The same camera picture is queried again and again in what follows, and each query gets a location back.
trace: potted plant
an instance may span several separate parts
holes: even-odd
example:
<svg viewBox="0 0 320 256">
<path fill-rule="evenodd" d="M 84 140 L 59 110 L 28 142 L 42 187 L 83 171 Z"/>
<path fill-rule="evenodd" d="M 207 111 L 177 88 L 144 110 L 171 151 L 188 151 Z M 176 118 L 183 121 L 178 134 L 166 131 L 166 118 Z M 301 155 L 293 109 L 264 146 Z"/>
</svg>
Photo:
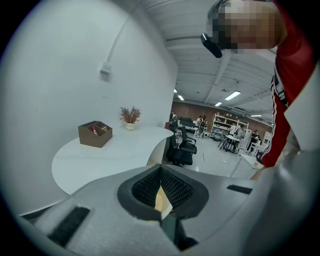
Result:
<svg viewBox="0 0 320 256">
<path fill-rule="evenodd" d="M 133 131 L 135 129 L 135 123 L 139 121 L 141 111 L 139 108 L 134 106 L 131 110 L 126 107 L 121 107 L 121 116 L 120 120 L 124 120 L 126 122 L 125 128 L 128 131 Z"/>
</svg>

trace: white cable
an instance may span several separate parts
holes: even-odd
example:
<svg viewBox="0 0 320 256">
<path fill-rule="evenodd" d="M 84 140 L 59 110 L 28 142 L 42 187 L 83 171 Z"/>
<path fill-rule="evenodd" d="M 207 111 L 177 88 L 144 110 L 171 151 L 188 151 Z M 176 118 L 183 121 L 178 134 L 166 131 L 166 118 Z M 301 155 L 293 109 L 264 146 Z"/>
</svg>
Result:
<svg viewBox="0 0 320 256">
<path fill-rule="evenodd" d="M 119 30 L 118 33 L 116 34 L 116 36 L 115 36 L 115 38 L 114 38 L 114 41 L 113 41 L 113 43 L 112 43 L 112 46 L 111 46 L 111 48 L 110 48 L 109 54 L 108 54 L 108 56 L 107 56 L 107 58 L 106 58 L 106 63 L 109 63 L 109 62 L 110 62 L 111 57 L 112 57 L 112 55 L 113 55 L 113 53 L 114 53 L 114 51 L 115 51 L 116 44 L 117 44 L 117 42 L 118 42 L 118 40 L 119 40 L 119 38 L 120 38 L 120 35 L 121 35 L 122 31 L 124 30 L 124 28 L 125 28 L 126 24 L 128 23 L 128 21 L 130 20 L 131 16 L 133 15 L 133 13 L 134 13 L 134 12 L 136 11 L 136 9 L 138 8 L 139 4 L 140 4 L 140 0 L 137 1 L 136 6 L 135 6 L 135 7 L 132 9 L 132 11 L 129 13 L 127 19 L 124 21 L 124 23 L 122 24 L 120 30 Z"/>
</svg>

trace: black chair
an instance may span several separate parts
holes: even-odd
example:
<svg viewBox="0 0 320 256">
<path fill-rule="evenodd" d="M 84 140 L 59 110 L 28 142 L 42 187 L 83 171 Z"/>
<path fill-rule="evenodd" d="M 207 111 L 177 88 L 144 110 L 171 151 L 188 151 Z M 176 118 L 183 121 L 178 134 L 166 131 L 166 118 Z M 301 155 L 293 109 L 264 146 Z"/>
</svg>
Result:
<svg viewBox="0 0 320 256">
<path fill-rule="evenodd" d="M 178 144 L 176 142 L 176 136 L 172 135 L 169 141 L 169 149 L 166 152 L 166 158 L 172 162 L 175 166 L 188 165 L 191 166 L 193 164 L 192 155 L 195 154 L 195 150 L 189 148 L 178 148 Z"/>
<path fill-rule="evenodd" d="M 197 141 L 194 138 L 188 137 L 187 135 L 187 130 L 186 127 L 181 126 L 181 133 L 182 133 L 182 142 L 180 144 L 180 149 L 181 148 L 186 148 L 186 149 L 195 149 L 195 154 L 197 153 L 197 147 L 196 143 Z"/>
</svg>

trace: dried plant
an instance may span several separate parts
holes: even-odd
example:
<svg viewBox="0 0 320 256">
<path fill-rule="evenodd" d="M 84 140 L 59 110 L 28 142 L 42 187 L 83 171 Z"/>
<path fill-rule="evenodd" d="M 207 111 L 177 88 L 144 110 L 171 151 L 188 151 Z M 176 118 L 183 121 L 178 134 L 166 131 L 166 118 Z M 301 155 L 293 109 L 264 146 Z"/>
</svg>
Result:
<svg viewBox="0 0 320 256">
<path fill-rule="evenodd" d="M 124 119 L 128 124 L 134 124 L 139 121 L 139 118 L 141 116 L 141 111 L 139 108 L 132 107 L 131 110 L 129 110 L 126 107 L 120 107 L 121 109 L 121 116 L 120 120 Z"/>
</svg>

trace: metal shelving unit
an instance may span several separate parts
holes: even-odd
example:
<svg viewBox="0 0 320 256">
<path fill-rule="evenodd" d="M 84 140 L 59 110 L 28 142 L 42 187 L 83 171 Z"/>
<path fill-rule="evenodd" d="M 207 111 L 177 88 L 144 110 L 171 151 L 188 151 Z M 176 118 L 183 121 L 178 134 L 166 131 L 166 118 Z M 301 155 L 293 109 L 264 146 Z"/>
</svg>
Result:
<svg viewBox="0 0 320 256">
<path fill-rule="evenodd" d="M 272 139 L 272 133 L 266 131 L 264 133 L 262 144 L 267 144 L 268 145 L 271 142 L 271 139 Z"/>
<path fill-rule="evenodd" d="M 246 130 L 248 129 L 248 126 L 249 126 L 249 123 L 241 122 L 239 120 L 234 120 L 228 117 L 214 114 L 212 118 L 212 123 L 211 123 L 210 138 L 212 138 L 214 134 L 228 135 L 230 131 L 230 127 L 232 125 L 231 122 L 235 122 L 236 127 L 238 127 L 239 125 L 244 125 L 244 128 Z"/>
</svg>

